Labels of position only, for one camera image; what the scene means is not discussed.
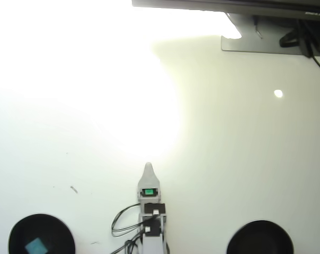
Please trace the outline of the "grey gripper with motor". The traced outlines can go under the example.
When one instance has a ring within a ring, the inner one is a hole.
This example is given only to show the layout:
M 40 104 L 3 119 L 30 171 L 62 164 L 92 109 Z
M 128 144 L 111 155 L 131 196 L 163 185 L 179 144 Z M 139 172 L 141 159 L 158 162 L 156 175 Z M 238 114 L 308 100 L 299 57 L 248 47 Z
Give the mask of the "grey gripper with motor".
M 157 178 L 153 165 L 147 162 L 143 174 L 138 183 L 138 201 L 139 203 L 160 203 L 161 189 L 159 179 Z

